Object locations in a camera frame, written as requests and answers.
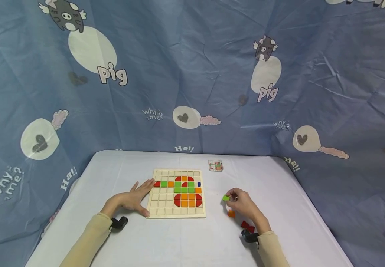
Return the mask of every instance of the left hand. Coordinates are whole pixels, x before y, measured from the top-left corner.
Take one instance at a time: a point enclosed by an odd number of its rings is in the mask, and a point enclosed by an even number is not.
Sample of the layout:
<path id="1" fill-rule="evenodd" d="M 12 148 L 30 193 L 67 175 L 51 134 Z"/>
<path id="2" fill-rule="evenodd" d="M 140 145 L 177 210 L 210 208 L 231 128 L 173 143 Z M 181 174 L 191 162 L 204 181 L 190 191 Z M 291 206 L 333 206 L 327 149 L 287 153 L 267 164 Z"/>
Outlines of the left hand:
<path id="1" fill-rule="evenodd" d="M 112 218 L 116 210 L 122 207 L 125 209 L 136 210 L 141 215 L 149 217 L 149 211 L 142 207 L 141 201 L 145 195 L 151 191 L 154 182 L 154 179 L 149 179 L 139 187 L 139 182 L 136 182 L 130 192 L 119 193 L 108 199 L 100 212 L 106 214 L 109 218 Z"/>

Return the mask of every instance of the wooden block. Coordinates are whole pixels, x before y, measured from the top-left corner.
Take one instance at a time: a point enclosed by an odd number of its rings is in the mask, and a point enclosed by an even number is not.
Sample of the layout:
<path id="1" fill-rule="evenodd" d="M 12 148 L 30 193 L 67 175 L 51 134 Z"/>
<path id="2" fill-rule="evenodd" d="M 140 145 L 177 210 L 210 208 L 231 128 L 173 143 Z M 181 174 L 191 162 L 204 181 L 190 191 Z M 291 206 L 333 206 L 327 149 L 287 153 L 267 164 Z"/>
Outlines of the wooden block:
<path id="1" fill-rule="evenodd" d="M 228 211 L 228 216 L 230 216 L 231 218 L 235 218 L 235 211 L 233 211 L 233 210 L 229 210 Z"/>

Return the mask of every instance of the gray heart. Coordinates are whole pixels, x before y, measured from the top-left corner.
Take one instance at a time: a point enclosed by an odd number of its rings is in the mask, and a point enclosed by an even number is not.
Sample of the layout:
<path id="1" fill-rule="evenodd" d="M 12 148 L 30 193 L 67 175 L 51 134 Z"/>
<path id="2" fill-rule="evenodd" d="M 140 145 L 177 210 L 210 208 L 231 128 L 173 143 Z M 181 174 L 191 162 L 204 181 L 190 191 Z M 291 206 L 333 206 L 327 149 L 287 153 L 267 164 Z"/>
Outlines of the gray heart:
<path id="1" fill-rule="evenodd" d="M 68 73 L 69 79 L 71 80 L 71 83 L 75 86 L 83 85 L 88 82 L 88 78 L 85 76 L 78 77 L 78 75 L 75 72 L 69 72 Z"/>
<path id="2" fill-rule="evenodd" d="M 178 120 L 179 121 L 182 121 L 184 123 L 186 123 L 188 121 L 188 114 L 187 113 L 184 113 L 183 116 L 177 116 Z"/>
<path id="3" fill-rule="evenodd" d="M 249 101 L 249 97 L 246 96 L 246 95 L 241 95 L 239 98 L 238 98 L 238 105 L 239 106 L 244 106 L 247 104 L 247 102 Z"/>
<path id="4" fill-rule="evenodd" d="M 296 137 L 296 139 L 298 140 L 298 143 L 302 146 L 302 145 L 305 144 L 305 142 L 307 141 L 308 136 L 307 136 L 307 135 L 304 135 L 304 136 L 298 135 L 298 136 Z"/>
<path id="5" fill-rule="evenodd" d="M 41 151 L 45 151 L 47 149 L 48 145 L 47 142 L 45 141 L 45 138 L 42 135 L 37 135 L 35 137 L 35 140 L 37 144 L 32 147 L 32 152 L 39 153 Z"/>

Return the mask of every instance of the black wrist strap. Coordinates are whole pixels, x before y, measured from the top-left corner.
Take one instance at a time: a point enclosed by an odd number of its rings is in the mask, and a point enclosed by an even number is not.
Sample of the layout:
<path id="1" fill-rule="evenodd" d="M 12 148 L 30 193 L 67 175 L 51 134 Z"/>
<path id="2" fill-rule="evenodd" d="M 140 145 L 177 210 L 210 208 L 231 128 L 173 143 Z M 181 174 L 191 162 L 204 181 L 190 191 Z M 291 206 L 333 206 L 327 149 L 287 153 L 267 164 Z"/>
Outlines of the black wrist strap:
<path id="1" fill-rule="evenodd" d="M 247 243 L 257 243 L 259 245 L 259 241 L 258 241 L 259 234 L 258 233 L 252 234 L 247 229 L 244 229 L 243 231 L 241 231 L 241 235 L 243 236 L 243 239 Z"/>
<path id="2" fill-rule="evenodd" d="M 125 225 L 128 223 L 127 217 L 124 217 L 124 216 L 122 216 L 121 219 L 119 220 L 112 218 L 111 221 L 112 221 L 111 227 L 119 231 L 121 231 L 125 227 Z"/>

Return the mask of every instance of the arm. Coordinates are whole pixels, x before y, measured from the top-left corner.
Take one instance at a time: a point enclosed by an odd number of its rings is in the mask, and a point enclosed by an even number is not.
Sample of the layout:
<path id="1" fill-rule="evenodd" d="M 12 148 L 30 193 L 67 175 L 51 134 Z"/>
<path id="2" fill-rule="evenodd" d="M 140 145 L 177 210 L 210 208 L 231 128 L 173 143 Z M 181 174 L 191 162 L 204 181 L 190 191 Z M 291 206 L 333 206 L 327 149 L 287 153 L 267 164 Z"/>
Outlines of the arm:
<path id="1" fill-rule="evenodd" d="M 249 194 L 241 189 L 233 188 L 226 195 L 230 197 L 226 204 L 251 219 L 256 226 L 259 234 L 258 252 L 265 267 L 290 267 L 276 234 L 271 230 L 268 219 L 259 210 Z"/>
<path id="2" fill-rule="evenodd" d="M 60 267 L 89 267 L 97 250 L 108 238 L 111 224 L 112 221 L 106 214 L 94 215 Z"/>
<path id="3" fill-rule="evenodd" d="M 259 237 L 258 253 L 265 267 L 289 267 L 283 254 L 277 235 L 271 230 L 268 219 L 262 214 L 258 214 L 252 220 L 257 228 Z"/>
<path id="4" fill-rule="evenodd" d="M 97 251 L 111 232 L 111 218 L 115 215 L 118 208 L 136 210 L 143 216 L 148 217 L 149 212 L 141 206 L 140 202 L 151 191 L 153 185 L 153 179 L 147 180 L 139 188 L 137 188 L 137 182 L 130 192 L 116 194 L 108 199 L 100 213 L 93 216 L 86 225 L 84 232 L 71 250 L 69 250 L 60 267 L 90 267 Z"/>

